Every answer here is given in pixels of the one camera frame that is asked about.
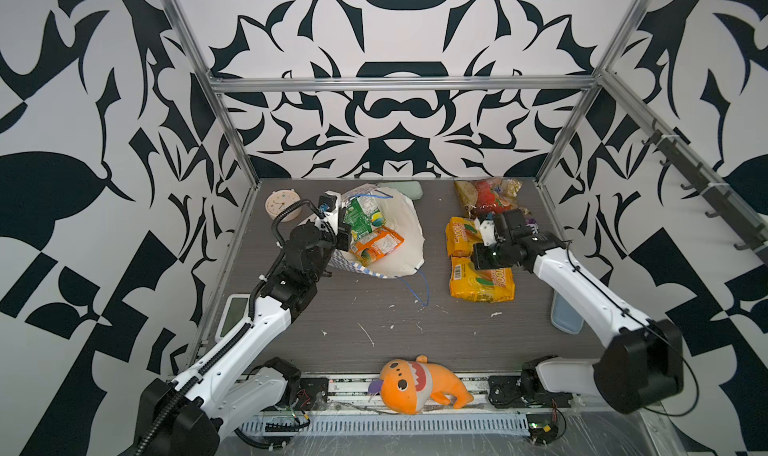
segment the orange shark plush toy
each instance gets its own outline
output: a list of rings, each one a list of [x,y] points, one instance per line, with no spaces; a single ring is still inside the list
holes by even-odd
[[[393,359],[388,362],[379,379],[369,385],[368,393],[381,393],[389,409],[404,414],[418,413],[429,398],[439,404],[450,404],[446,394],[456,396],[454,409],[474,400],[461,379],[441,365],[427,363],[424,355],[415,361]]]

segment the yellow wet wipes package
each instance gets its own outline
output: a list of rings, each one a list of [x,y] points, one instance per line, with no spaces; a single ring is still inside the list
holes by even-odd
[[[451,258],[451,296],[476,302],[514,299],[514,281],[509,268],[479,271],[469,258]]]
[[[468,258],[476,242],[482,242],[480,231],[472,220],[454,216],[446,226],[448,256]]]

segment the green snack package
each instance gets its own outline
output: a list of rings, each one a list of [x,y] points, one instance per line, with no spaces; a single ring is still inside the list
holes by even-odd
[[[376,228],[384,226],[384,215],[376,204],[376,198],[358,196],[346,208],[344,222],[352,228],[352,240],[357,241]]]

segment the black and white patterned wall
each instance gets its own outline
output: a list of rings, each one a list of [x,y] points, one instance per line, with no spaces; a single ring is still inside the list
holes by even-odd
[[[0,0],[4,454],[118,454],[250,188],[159,0]]]
[[[590,74],[631,1],[180,0],[222,78]],[[231,94],[227,104],[260,176],[534,176],[576,93]]]
[[[618,74],[755,210],[768,213],[768,0],[654,0]],[[768,451],[768,268],[601,93],[546,184],[583,263],[683,332],[696,410],[673,418],[689,451]],[[686,411],[688,376],[668,412]]]

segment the white debris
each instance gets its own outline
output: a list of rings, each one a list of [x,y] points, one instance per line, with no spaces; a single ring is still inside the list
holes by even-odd
[[[364,333],[366,334],[366,336],[368,336],[368,340],[371,342],[371,346],[373,346],[373,347],[375,348],[375,347],[376,347],[376,344],[375,344],[375,343],[373,342],[373,340],[371,339],[371,336],[370,336],[370,334],[368,334],[368,331],[366,331],[366,329],[365,329],[365,328],[364,328],[364,327],[363,327],[363,326],[362,326],[360,323],[357,323],[357,325],[360,327],[360,329],[362,330],[362,332],[364,332]]]

